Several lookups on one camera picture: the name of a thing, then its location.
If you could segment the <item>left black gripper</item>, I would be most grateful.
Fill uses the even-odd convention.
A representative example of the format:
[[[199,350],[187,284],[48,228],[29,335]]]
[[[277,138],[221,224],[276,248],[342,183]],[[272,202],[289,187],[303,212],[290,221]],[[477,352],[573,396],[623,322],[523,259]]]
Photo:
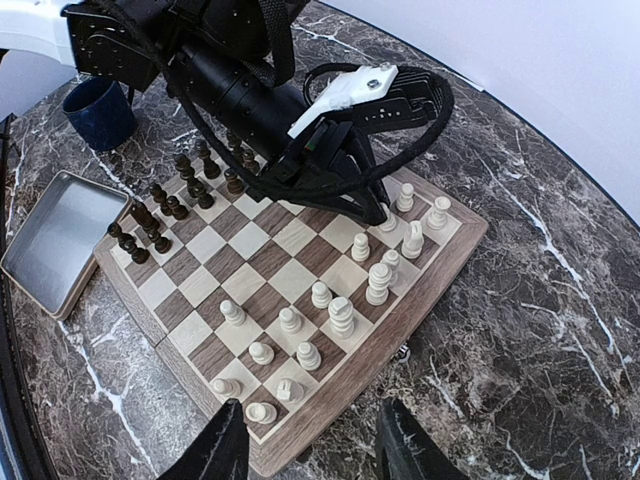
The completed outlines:
[[[322,119],[292,141],[280,159],[270,161],[260,177],[273,181],[281,190],[312,189],[323,193],[343,182],[359,179],[376,166],[367,137],[351,121]],[[389,206],[381,180],[346,194],[297,199],[298,205],[332,210],[362,224],[380,225],[387,219],[382,206]]]

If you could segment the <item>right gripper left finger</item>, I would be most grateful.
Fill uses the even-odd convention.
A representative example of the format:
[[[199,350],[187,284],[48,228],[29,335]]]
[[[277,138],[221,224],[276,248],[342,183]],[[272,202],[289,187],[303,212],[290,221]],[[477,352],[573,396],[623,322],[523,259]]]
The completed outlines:
[[[247,479],[248,471],[249,434],[242,405],[228,399],[158,480]]]

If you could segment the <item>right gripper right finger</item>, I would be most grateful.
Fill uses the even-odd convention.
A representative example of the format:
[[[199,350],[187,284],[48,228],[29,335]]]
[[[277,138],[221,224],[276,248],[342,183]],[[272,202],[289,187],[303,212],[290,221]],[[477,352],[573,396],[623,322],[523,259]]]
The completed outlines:
[[[381,403],[375,453],[378,479],[468,479],[397,398]]]

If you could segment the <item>white chess rook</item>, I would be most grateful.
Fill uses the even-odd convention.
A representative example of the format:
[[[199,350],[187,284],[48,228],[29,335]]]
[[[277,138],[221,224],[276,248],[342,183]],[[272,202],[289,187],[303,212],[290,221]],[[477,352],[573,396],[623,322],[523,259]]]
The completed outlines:
[[[246,418],[253,423],[268,425],[278,418],[276,407],[269,402],[252,402],[245,408]]]

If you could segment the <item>white chess pawn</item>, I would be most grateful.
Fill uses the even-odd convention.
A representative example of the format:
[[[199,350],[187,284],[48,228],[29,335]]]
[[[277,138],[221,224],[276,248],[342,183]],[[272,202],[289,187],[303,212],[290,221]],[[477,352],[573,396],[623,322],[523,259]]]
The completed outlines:
[[[287,335],[295,335],[303,325],[298,313],[289,307],[282,308],[278,315],[281,330]]]
[[[248,351],[252,360],[258,365],[268,365],[275,358],[273,348],[264,342],[255,341],[251,343]]]
[[[236,378],[216,378],[211,386],[217,395],[227,398],[238,398],[242,393],[242,384]]]

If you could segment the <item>white chess piece round top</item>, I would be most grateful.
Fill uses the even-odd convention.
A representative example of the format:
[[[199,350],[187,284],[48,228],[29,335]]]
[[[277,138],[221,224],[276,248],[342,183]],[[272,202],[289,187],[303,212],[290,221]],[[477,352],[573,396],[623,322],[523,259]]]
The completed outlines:
[[[386,263],[376,263],[369,270],[366,301],[373,306],[384,304],[389,295],[392,270]]]

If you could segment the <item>white chess bishop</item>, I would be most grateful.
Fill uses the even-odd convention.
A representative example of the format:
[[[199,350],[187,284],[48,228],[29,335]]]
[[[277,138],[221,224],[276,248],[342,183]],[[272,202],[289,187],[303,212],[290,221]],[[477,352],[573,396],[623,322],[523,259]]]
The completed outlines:
[[[298,345],[296,358],[300,366],[306,371],[317,370],[322,362],[320,351],[309,341],[301,342]]]

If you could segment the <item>wooden chess board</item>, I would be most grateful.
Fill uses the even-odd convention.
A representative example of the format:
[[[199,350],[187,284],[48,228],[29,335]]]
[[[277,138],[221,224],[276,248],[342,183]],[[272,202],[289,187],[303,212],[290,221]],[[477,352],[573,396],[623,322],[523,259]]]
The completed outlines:
[[[131,217],[136,263],[113,237],[97,261],[155,351],[209,416],[229,397],[245,410],[250,465],[271,477],[362,392],[467,262],[487,222],[408,169],[384,181],[407,194],[391,228],[285,201],[233,194],[206,179],[201,208],[184,180],[164,190],[183,220],[145,204],[170,250]]]

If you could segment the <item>metal tray wooden rim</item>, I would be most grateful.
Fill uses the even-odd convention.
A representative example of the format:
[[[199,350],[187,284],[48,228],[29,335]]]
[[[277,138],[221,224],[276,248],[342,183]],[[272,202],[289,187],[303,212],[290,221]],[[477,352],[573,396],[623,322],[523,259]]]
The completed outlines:
[[[66,319],[97,267],[94,249],[130,204],[123,192],[58,172],[4,253],[3,272],[49,316]]]

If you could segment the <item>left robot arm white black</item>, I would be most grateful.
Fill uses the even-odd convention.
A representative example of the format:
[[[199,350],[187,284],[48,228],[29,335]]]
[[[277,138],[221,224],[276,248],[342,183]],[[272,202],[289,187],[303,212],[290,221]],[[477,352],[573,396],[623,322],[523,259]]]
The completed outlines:
[[[366,134],[292,83],[301,1],[5,1],[1,48],[49,57],[103,84],[163,77],[208,145],[256,199],[377,226],[387,191],[368,179]]]

